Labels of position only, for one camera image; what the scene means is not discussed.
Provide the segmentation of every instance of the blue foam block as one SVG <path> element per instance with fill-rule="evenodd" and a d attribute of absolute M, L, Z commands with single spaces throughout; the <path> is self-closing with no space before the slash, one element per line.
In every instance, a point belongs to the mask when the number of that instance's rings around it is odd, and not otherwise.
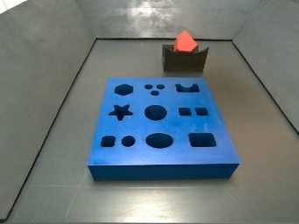
<path fill-rule="evenodd" d="M 203 78 L 111 78 L 88 156 L 95 180 L 229 179 L 239 166 Z"/>

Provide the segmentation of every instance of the small circular hole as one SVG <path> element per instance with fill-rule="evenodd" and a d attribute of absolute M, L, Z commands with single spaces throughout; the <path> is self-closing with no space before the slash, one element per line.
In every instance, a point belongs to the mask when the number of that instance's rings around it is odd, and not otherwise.
<path fill-rule="evenodd" d="M 174 138 L 165 133 L 154 133 L 146 138 L 146 143 L 157 148 L 167 148 L 174 144 Z"/>
<path fill-rule="evenodd" d="M 158 91 L 152 91 L 151 95 L 159 95 L 159 92 Z"/>
<path fill-rule="evenodd" d="M 122 144 L 126 146 L 126 147 L 131 147 L 134 144 L 136 143 L 136 140 L 132 136 L 126 136 L 123 139 L 122 139 Z"/>
<path fill-rule="evenodd" d="M 152 105 L 146 108 L 144 115 L 150 120 L 161 121 L 167 116 L 167 110 L 163 106 Z"/>
<path fill-rule="evenodd" d="M 157 85 L 157 88 L 165 89 L 165 85 L 163 84 L 159 84 L 159 85 Z"/>
<path fill-rule="evenodd" d="M 154 88 L 154 86 L 150 85 L 150 84 L 147 84 L 147 85 L 144 85 L 144 88 L 146 88 L 146 89 L 151 89 L 151 88 Z"/>

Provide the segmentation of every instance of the black holder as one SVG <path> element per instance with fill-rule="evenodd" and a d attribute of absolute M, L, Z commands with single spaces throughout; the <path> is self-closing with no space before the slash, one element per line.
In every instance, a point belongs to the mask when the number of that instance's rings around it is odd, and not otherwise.
<path fill-rule="evenodd" d="M 163 45 L 163 70 L 166 72 L 202 72 L 210 48 L 193 52 L 177 52 L 174 45 Z"/>

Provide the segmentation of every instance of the square hole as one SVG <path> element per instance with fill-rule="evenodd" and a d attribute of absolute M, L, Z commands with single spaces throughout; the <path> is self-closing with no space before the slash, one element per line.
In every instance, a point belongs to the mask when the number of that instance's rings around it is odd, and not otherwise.
<path fill-rule="evenodd" d="M 211 133 L 191 133 L 190 134 L 191 147 L 215 147 L 217 141 Z"/>
<path fill-rule="evenodd" d="M 209 115 L 209 110 L 206 108 L 197 108 L 197 115 L 198 116 L 207 116 Z"/>
<path fill-rule="evenodd" d="M 114 147 L 116 142 L 116 138 L 114 136 L 103 136 L 100 141 L 102 147 Z"/>
<path fill-rule="evenodd" d="M 190 108 L 179 108 L 179 113 L 181 113 L 181 116 L 191 116 L 193 115 L 193 111 Z"/>

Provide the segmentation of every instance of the red block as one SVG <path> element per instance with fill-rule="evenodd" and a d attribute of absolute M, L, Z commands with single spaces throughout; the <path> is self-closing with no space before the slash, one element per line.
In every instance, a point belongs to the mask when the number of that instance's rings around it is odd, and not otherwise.
<path fill-rule="evenodd" d="M 174 50 L 181 53 L 190 53 L 198 45 L 191 34 L 183 31 L 174 42 Z"/>

